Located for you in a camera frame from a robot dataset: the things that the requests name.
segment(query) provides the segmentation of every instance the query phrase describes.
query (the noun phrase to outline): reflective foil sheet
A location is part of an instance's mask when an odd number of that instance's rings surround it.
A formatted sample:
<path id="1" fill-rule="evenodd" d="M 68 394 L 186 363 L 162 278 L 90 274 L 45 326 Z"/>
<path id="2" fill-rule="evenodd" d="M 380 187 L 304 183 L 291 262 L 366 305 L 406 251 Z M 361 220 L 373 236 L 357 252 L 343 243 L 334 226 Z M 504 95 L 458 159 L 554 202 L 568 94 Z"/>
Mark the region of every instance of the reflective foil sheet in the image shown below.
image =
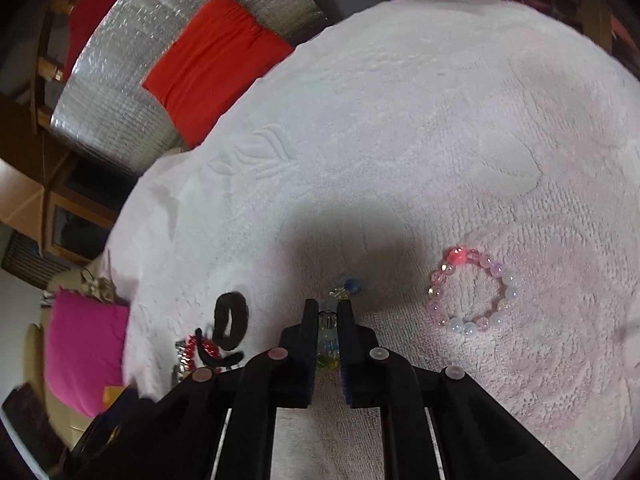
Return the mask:
<path id="1" fill-rule="evenodd" d="M 80 153 L 140 175 L 182 145 L 168 114 L 141 82 L 207 0 L 118 0 L 66 83 L 51 119 Z M 292 45 L 327 25 L 313 0 L 237 0 Z"/>

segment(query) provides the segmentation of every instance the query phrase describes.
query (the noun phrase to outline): wooden rung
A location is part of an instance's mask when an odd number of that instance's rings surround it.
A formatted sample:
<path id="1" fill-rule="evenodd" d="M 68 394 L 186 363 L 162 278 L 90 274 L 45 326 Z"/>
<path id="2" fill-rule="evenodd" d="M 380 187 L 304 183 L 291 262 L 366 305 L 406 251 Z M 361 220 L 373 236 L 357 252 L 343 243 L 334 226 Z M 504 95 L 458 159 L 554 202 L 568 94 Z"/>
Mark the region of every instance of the wooden rung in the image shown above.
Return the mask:
<path id="1" fill-rule="evenodd" d="M 62 81 L 63 70 L 57 63 L 38 56 L 38 75 L 46 81 Z"/>
<path id="2" fill-rule="evenodd" d="M 71 0 L 51 0 L 49 9 L 56 14 L 71 14 L 74 10 L 75 3 Z"/>
<path id="3" fill-rule="evenodd" d="M 46 106 L 39 106 L 37 111 L 38 126 L 43 127 L 45 130 L 49 130 L 52 113 L 53 111 L 51 110 L 51 108 Z"/>

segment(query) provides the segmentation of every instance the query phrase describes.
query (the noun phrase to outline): yellow object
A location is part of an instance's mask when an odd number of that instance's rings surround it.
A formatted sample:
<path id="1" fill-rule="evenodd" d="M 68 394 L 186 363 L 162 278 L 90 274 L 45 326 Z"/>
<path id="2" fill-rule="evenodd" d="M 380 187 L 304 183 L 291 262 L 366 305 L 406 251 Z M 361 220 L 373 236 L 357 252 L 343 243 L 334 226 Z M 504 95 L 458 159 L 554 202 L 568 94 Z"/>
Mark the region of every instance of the yellow object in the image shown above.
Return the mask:
<path id="1" fill-rule="evenodd" d="M 123 393 L 126 386 L 106 386 L 102 394 L 102 405 L 108 410 L 116 399 Z"/>

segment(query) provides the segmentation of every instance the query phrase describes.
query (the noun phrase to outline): white wall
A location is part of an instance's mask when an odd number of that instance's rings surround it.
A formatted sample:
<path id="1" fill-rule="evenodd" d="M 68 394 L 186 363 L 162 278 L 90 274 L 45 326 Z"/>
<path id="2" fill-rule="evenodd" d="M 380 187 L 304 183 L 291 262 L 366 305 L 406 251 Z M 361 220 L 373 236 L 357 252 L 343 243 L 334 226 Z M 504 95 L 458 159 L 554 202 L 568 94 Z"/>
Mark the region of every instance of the white wall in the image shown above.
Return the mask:
<path id="1" fill-rule="evenodd" d="M 0 226 L 0 260 L 6 239 L 6 227 Z M 22 384 L 24 335 L 29 323 L 40 322 L 40 295 L 36 287 L 0 269 L 0 404 Z"/>

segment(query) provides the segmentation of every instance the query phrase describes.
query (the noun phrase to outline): table covered with white blanket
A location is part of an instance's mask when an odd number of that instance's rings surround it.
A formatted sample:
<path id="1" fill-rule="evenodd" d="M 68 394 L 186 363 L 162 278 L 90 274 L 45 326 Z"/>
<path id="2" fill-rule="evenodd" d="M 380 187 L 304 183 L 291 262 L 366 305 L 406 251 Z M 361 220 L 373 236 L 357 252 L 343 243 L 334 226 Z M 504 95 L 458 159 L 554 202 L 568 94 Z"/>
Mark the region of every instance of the table covered with white blanket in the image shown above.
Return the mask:
<path id="1" fill-rule="evenodd" d="M 413 364 L 457 364 L 582 479 L 613 478 L 640 435 L 640 84 L 528 7 L 395 0 L 297 47 L 197 150 L 140 180 L 108 243 L 132 302 L 124 367 L 162 397 L 174 342 L 245 294 L 246 357 L 300 321 L 305 298 L 357 275 L 360 323 Z M 508 325 L 433 326 L 430 269 L 465 243 L 516 269 Z M 457 272 L 449 315 L 497 292 Z M 275 479 L 379 479 L 376 413 L 318 375 L 281 410 Z"/>

